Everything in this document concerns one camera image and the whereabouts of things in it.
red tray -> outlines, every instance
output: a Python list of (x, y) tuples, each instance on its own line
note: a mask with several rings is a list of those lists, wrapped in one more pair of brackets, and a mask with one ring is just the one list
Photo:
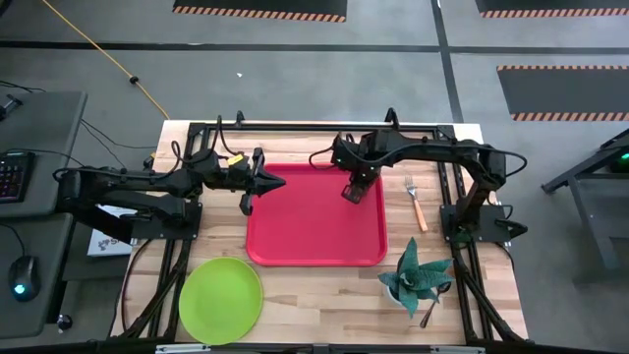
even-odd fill
[(262, 266), (373, 266), (386, 255), (384, 194), (378, 179), (355, 205), (341, 191), (349, 173), (307, 164), (267, 164), (286, 180), (255, 197), (247, 253)]

concrete floor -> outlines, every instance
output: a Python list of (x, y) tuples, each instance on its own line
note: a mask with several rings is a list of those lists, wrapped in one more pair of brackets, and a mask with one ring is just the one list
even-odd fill
[[(175, 15), (170, 13), (172, 0), (52, 3), (96, 41), (348, 45), (321, 46), (320, 51), (111, 51), (175, 119), (231, 117), (240, 109), (252, 119), (380, 121), (386, 108), (394, 106), (406, 122), (447, 123), (454, 119), (452, 90), (443, 78), (452, 70), (463, 120), (480, 123), (487, 143), (530, 161), (499, 193), (504, 203), (515, 206), (513, 218), (530, 228), (513, 245), (530, 337), (543, 344), (629, 350), (624, 330), (629, 325), (629, 282), (573, 285), (575, 275), (599, 266), (599, 256), (582, 231), (569, 192), (546, 196), (539, 188), (629, 124), (513, 122), (495, 72), (497, 65), (509, 64), (628, 65), (629, 37), (624, 33), (629, 17), (484, 20), (474, 0), (441, 0), (449, 45), (512, 51), (452, 54), (452, 68), (444, 72), (435, 52), (443, 44), (432, 14), (437, 1), (349, 0), (346, 24)], [(0, 40), (82, 41), (36, 0), (15, 2), (0, 19)], [(383, 52), (373, 52), (374, 45)], [(532, 47), (624, 48), (618, 51), (627, 55), (525, 55)], [(97, 52), (4, 48), (0, 58), (0, 79), (48, 90), (84, 90), (89, 95), (87, 121), (123, 144), (156, 142), (159, 112)], [(115, 151), (129, 166), (140, 167), (145, 158), (144, 151)], [(74, 157), (116, 165), (83, 130)], [(120, 281), (76, 287), (66, 300), (83, 325), (62, 335), (48, 328), (37, 338), (1, 341), (0, 347), (104, 338)]]

fork with wooden handle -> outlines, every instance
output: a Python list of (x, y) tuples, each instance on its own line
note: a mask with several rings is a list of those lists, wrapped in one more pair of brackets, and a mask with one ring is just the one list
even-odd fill
[(422, 208), (420, 207), (420, 202), (417, 200), (417, 196), (415, 194), (415, 185), (413, 184), (413, 177), (406, 176), (404, 179), (404, 185), (406, 186), (406, 190), (409, 192), (411, 197), (413, 198), (413, 205), (415, 206), (415, 215), (417, 216), (417, 222), (420, 224), (420, 229), (423, 232), (429, 230), (429, 226), (426, 225), (426, 220), (424, 219), (424, 213), (422, 212)]

black desk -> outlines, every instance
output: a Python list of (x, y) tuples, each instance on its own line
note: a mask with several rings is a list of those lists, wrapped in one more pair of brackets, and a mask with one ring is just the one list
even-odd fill
[[(70, 154), (86, 95), (48, 92), (16, 97), (25, 105), (0, 122), (0, 150), (39, 148)], [(67, 157), (38, 153), (25, 201), (0, 206), (0, 222), (14, 226), (20, 233), (27, 253), (38, 258), (41, 277), (41, 290), (35, 299), (18, 303), (13, 298), (7, 276), (21, 250), (11, 231), (0, 229), (0, 338), (37, 335), (47, 320), (53, 320), (49, 318), (50, 307), (57, 303), (53, 298), (63, 293), (56, 286), (63, 284), (57, 280), (74, 222), (69, 214), (51, 214), (57, 198), (52, 172), (67, 164)]]

green plate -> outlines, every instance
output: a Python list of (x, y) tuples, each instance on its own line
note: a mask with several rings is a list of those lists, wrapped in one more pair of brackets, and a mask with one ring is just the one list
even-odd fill
[(201, 343), (221, 345), (245, 335), (262, 309), (262, 285), (249, 265), (216, 258), (190, 274), (179, 297), (179, 315)]

